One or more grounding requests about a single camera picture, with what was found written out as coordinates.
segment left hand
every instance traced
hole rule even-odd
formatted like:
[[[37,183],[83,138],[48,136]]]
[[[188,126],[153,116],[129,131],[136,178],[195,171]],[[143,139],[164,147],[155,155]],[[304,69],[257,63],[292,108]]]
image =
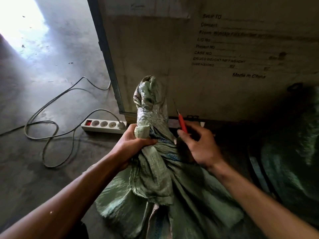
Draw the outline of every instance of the left hand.
[[[128,160],[135,154],[137,154],[142,147],[154,145],[157,143],[156,139],[135,138],[134,129],[136,126],[137,124],[131,124],[109,153],[110,155],[116,154],[116,156],[121,160],[121,170],[127,168],[129,164]]]

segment electrical cord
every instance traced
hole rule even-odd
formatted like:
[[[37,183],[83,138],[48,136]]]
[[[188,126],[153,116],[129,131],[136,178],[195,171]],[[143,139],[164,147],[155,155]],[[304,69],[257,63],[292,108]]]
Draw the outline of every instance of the electrical cord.
[[[8,133],[11,133],[11,132],[14,132],[18,129],[21,129],[23,128],[24,129],[24,135],[28,138],[28,139],[31,139],[31,140],[35,140],[35,141],[38,141],[38,140],[46,140],[47,139],[47,142],[42,150],[42,155],[41,155],[41,158],[42,158],[42,162],[43,162],[43,165],[48,168],[48,169],[54,169],[54,168],[57,168],[59,166],[61,166],[62,164],[64,164],[71,156],[72,152],[73,152],[73,149],[74,149],[74,135],[75,135],[75,130],[81,126],[81,124],[91,115],[93,114],[94,112],[97,112],[97,111],[105,111],[105,112],[108,112],[108,113],[111,113],[119,123],[121,123],[121,121],[118,119],[118,117],[116,115],[114,115],[112,112],[106,110],[106,109],[96,109],[94,110],[93,112],[91,112],[89,115],[87,115],[83,121],[81,121],[75,128],[73,128],[72,130],[68,131],[68,132],[65,132],[65,133],[62,133],[62,134],[58,134],[57,135],[57,132],[59,131],[59,125],[54,122],[54,121],[51,121],[51,120],[45,120],[45,121],[37,121],[37,122],[33,122],[35,120],[35,118],[45,109],[47,108],[50,104],[52,104],[54,101],[58,100],[61,96],[63,96],[64,94],[68,93],[69,91],[73,90],[73,87],[76,86],[83,78],[85,78],[91,85],[93,85],[95,88],[99,89],[99,90],[108,90],[110,87],[111,87],[111,82],[110,84],[108,85],[108,87],[106,89],[103,89],[103,88],[99,88],[97,87],[96,85],[94,85],[88,78],[86,78],[85,76],[83,76],[81,79],[79,79],[74,85],[72,85],[70,88],[68,88],[67,90],[65,90],[64,92],[62,92],[61,94],[59,94],[58,96],[54,97],[52,100],[50,100],[48,103],[46,103],[43,107],[41,107],[37,112],[35,112],[31,117],[30,119],[27,121],[27,123],[23,126],[20,126],[20,127],[16,127],[16,128],[13,128],[9,131],[6,131],[6,132],[3,132],[0,134],[0,136],[3,136],[3,135],[6,135]],[[55,125],[55,131],[54,133],[52,134],[52,136],[48,136],[48,137],[42,137],[42,138],[34,138],[34,137],[31,137],[28,135],[28,128],[31,126],[31,125],[35,125],[35,124],[54,124]],[[60,137],[60,136],[64,136],[66,134],[69,134],[73,132],[72,134],[72,148],[71,148],[71,151],[69,153],[69,155],[66,157],[65,160],[63,160],[61,163],[57,164],[57,165],[54,165],[54,166],[50,166],[50,165],[47,165],[46,162],[45,162],[45,152],[46,152],[46,149],[50,143],[50,141],[53,139],[53,138],[56,138],[56,137]]]

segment hand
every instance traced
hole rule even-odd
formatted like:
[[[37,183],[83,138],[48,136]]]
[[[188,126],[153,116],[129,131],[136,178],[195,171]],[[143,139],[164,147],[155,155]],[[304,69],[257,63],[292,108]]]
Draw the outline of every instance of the hand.
[[[209,169],[224,161],[219,147],[215,143],[214,135],[210,130],[201,127],[197,123],[189,121],[185,121],[185,124],[200,135],[200,139],[197,142],[190,137],[190,134],[187,134],[182,130],[177,131],[178,135],[186,143],[193,155],[193,158],[198,164],[204,165],[207,169]]]
[[[127,168],[129,164],[128,160],[137,154],[142,147],[157,143],[156,139],[135,138],[134,129],[136,126],[137,124],[131,124],[114,148],[109,152],[109,155],[116,155],[116,157],[121,160],[121,170]]]

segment white power strip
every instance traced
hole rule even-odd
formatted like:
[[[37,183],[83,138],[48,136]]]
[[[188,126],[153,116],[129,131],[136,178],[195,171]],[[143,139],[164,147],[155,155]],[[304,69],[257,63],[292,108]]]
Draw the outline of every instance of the white power strip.
[[[119,128],[118,121],[97,120],[87,118],[81,124],[81,127],[84,131],[89,132],[109,132],[123,134],[127,129],[127,122],[123,123],[125,124],[125,126],[123,128]]]

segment concrete floor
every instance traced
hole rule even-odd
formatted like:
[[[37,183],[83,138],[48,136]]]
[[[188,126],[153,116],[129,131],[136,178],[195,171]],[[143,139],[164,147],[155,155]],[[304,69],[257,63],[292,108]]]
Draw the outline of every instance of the concrete floor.
[[[24,125],[47,101],[82,76],[106,88],[109,76],[86,0],[0,0],[0,133]],[[100,91],[83,80],[48,107],[37,120],[54,120],[59,132],[74,128],[97,108],[119,114],[114,92]],[[93,118],[113,120],[97,112]],[[33,136],[49,136],[53,125],[36,125]],[[0,137],[0,225],[26,215],[59,192],[107,154],[120,135],[90,135],[78,129],[69,163],[48,170],[41,162],[42,141],[28,140],[23,130]],[[58,139],[47,163],[59,163],[71,139]],[[112,238],[93,205],[83,218],[90,238]]]

